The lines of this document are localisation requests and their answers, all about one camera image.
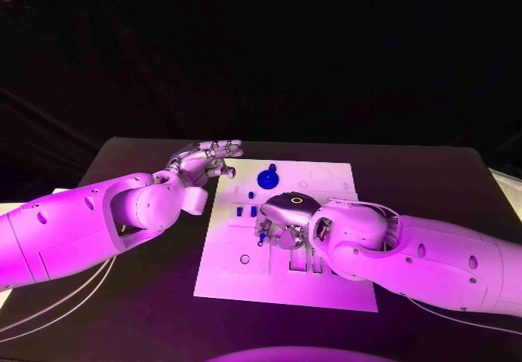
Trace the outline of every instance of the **cable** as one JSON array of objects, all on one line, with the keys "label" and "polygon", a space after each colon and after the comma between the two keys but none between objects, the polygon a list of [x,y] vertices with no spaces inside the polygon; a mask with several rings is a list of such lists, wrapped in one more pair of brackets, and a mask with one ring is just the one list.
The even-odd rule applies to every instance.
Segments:
[{"label": "cable", "polygon": [[10,338],[6,338],[6,339],[1,339],[0,340],[0,343],[1,342],[6,342],[6,341],[10,341],[11,339],[16,339],[16,338],[20,338],[23,336],[27,336],[30,333],[34,333],[36,331],[42,330],[45,327],[50,326],[55,322],[58,322],[60,319],[63,319],[79,307],[81,305],[86,302],[86,300],[91,298],[92,294],[95,293],[95,291],[98,290],[101,284],[104,283],[104,280],[108,276],[108,272],[111,271],[111,267],[112,267],[112,264],[114,264],[114,260],[117,259],[117,257],[112,257],[112,261],[111,261],[111,264],[108,265],[108,268],[107,268],[107,271],[105,271],[105,274],[104,274],[104,277],[101,278],[101,281],[98,283],[98,285],[95,286],[95,289],[91,291],[89,295],[85,297],[85,299],[78,303],[78,305],[65,313],[62,314],[55,320],[52,320],[47,324],[43,324],[39,328],[34,328],[33,330],[30,330],[29,332],[26,333],[21,333],[19,334],[17,336],[14,337],[10,337]]},{"label": "cable", "polygon": [[432,311],[431,309],[428,309],[427,307],[422,307],[409,297],[406,297],[409,299],[409,301],[425,311],[428,311],[430,313],[432,313],[434,315],[438,315],[440,317],[450,319],[451,321],[456,321],[458,323],[464,323],[469,324],[470,326],[476,326],[476,327],[481,327],[481,328],[487,328],[489,330],[499,330],[500,332],[507,332],[507,333],[513,333],[518,334],[519,336],[522,336],[522,332],[518,332],[516,330],[507,330],[505,328],[499,328],[499,327],[492,327],[492,326],[486,326],[483,324],[477,324],[477,323],[471,323],[471,322],[466,322],[461,321],[460,319],[451,318],[447,315],[443,315],[440,313],[437,313],[435,311]]},{"label": "cable", "polygon": [[79,286],[79,288],[69,294],[66,295],[53,305],[49,305],[49,307],[46,307],[43,310],[40,310],[39,313],[34,313],[33,315],[27,316],[24,319],[21,319],[20,321],[14,322],[13,324],[10,324],[9,326],[0,328],[0,333],[4,332],[6,330],[9,330],[10,328],[19,326],[21,323],[30,321],[33,318],[36,318],[39,315],[42,315],[43,313],[46,313],[49,310],[53,309],[53,307],[56,307],[58,305],[60,305],[68,299],[72,298],[72,296],[86,287],[86,285],[94,281],[95,277],[98,276],[98,274],[101,273],[104,267],[107,266],[109,260],[105,261],[105,263],[101,265],[98,271],[94,273],[94,275],[91,276],[91,278],[86,280],[86,282]]}]

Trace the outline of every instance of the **dark curtain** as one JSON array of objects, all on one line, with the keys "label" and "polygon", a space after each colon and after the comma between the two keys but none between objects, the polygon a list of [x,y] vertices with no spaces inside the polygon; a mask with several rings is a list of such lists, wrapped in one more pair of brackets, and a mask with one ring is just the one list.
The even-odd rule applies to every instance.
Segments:
[{"label": "dark curtain", "polygon": [[0,9],[4,183],[73,187],[111,137],[470,146],[522,167],[515,5]]}]

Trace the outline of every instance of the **black table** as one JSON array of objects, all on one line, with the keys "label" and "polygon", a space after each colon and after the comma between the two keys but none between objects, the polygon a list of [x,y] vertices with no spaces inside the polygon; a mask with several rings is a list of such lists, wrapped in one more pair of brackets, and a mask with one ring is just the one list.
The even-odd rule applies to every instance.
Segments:
[{"label": "black table", "polygon": [[[81,185],[160,170],[187,143],[111,139]],[[515,211],[471,149],[246,142],[244,150],[245,158],[349,162],[362,201],[522,241]],[[183,213],[161,237],[117,258],[86,304],[45,330],[0,344],[1,357],[199,361],[249,348],[310,345],[396,360],[522,359],[522,336],[437,317],[379,286],[378,314],[193,297],[216,182],[206,185],[210,195],[203,215]],[[14,290],[0,310],[1,325],[56,301],[92,271]],[[83,296],[11,332],[43,324]],[[522,319],[515,317],[444,313],[522,330]]]}]

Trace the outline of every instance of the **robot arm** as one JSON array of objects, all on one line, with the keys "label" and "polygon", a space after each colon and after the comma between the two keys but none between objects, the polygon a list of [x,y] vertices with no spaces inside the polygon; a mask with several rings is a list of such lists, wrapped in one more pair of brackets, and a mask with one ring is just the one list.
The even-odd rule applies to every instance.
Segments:
[{"label": "robot arm", "polygon": [[349,280],[440,308],[522,317],[522,246],[470,229],[359,201],[320,206],[290,192],[261,206],[255,233],[284,249],[307,241]]},{"label": "robot arm", "polygon": [[200,215],[209,177],[235,170],[241,141],[189,145],[166,169],[47,195],[0,216],[0,290],[81,272],[157,237],[184,210]]}]

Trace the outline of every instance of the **black tablecloth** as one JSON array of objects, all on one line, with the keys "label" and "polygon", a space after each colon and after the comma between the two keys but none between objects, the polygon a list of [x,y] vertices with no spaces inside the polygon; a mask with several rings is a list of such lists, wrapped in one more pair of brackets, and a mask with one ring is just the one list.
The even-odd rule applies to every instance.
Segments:
[{"label": "black tablecloth", "polygon": [[[81,185],[160,170],[187,142],[111,139]],[[362,201],[522,241],[515,211],[471,149],[246,142],[244,150],[245,158],[349,162]],[[203,215],[183,213],[161,237],[117,258],[86,304],[45,330],[0,344],[1,357],[199,361],[249,348],[308,345],[396,360],[522,359],[522,336],[437,317],[379,286],[378,313],[193,297],[216,182],[206,185]],[[52,304],[92,271],[14,290],[0,310],[1,325]],[[11,332],[47,322],[86,293]],[[444,313],[522,330],[520,318]]]}]

